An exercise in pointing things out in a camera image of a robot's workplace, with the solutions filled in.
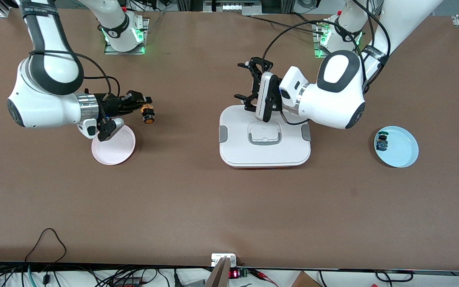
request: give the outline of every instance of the round plate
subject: round plate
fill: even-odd
[[[118,165],[129,158],[135,148],[135,135],[123,126],[110,140],[100,142],[98,136],[91,141],[93,157],[104,165]]]
[[[416,162],[419,146],[411,133],[397,126],[388,126],[380,129],[379,132],[388,132],[386,151],[377,150],[378,133],[373,142],[373,148],[383,162],[392,167],[409,167]]]

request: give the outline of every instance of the white robot link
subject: white robot link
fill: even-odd
[[[134,36],[128,36],[133,33],[135,16],[124,13],[117,0],[82,2],[103,27],[112,27],[108,31],[119,35],[110,38],[115,49],[128,51],[139,44]],[[18,4],[33,42],[30,56],[20,62],[15,87],[7,100],[8,111],[18,125],[25,128],[77,125],[90,139],[95,138],[98,130],[98,139],[103,141],[124,125],[118,118],[124,114],[140,110],[145,123],[154,121],[151,98],[139,92],[129,91],[122,97],[88,90],[76,92],[84,78],[78,59],[82,55],[69,46],[53,0],[20,0]]]
[[[290,67],[281,79],[270,72],[273,63],[254,57],[245,64],[239,64],[253,75],[253,94],[236,94],[235,97],[244,103],[245,110],[255,112],[255,117],[263,122],[270,120],[273,111],[282,113],[285,110],[320,125],[351,128],[364,112],[364,92],[368,80],[376,76],[388,56],[441,2],[384,0],[379,21],[386,32],[378,27],[375,38],[364,48],[363,69],[361,58],[352,52],[355,45],[351,40],[348,44],[348,40],[359,37],[368,19],[364,7],[366,1],[347,0],[341,14],[329,20],[350,30],[347,33],[333,25],[326,30],[331,38],[326,41],[325,48],[331,53],[322,61],[316,83],[310,83],[297,67]],[[255,98],[257,105],[251,104]]]

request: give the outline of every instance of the brown table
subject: brown table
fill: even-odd
[[[6,99],[31,42],[18,11],[0,20],[0,260],[23,260],[53,227],[69,249],[64,261],[207,265],[212,252],[233,252],[247,266],[459,270],[459,28],[450,18],[428,18],[397,49],[355,127],[311,124],[304,165],[243,170],[219,156],[219,115],[238,103],[234,93],[250,92],[236,64],[262,55],[280,29],[231,13],[171,12],[144,56],[104,56],[89,11],[60,15],[74,51],[124,91],[152,96],[157,120],[125,116],[138,145],[114,167],[95,161],[75,126],[18,127]],[[295,65],[312,81],[321,62],[298,31],[268,59],[279,76]],[[106,91],[103,80],[83,87]],[[412,167],[375,157],[371,139],[387,125],[416,136]],[[31,260],[60,253],[49,234]]]

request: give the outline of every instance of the light blue plate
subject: light blue plate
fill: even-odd
[[[383,162],[392,167],[409,167],[416,162],[419,146],[411,133],[397,126],[388,126],[380,129],[379,132],[388,132],[386,151],[377,150],[378,133],[373,142],[373,148]]]

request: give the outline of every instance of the black plug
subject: black plug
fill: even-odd
[[[45,286],[51,281],[51,276],[49,274],[45,274],[42,279],[42,284]]]
[[[180,282],[180,278],[178,278],[177,270],[175,269],[175,287],[183,287],[182,282]]]

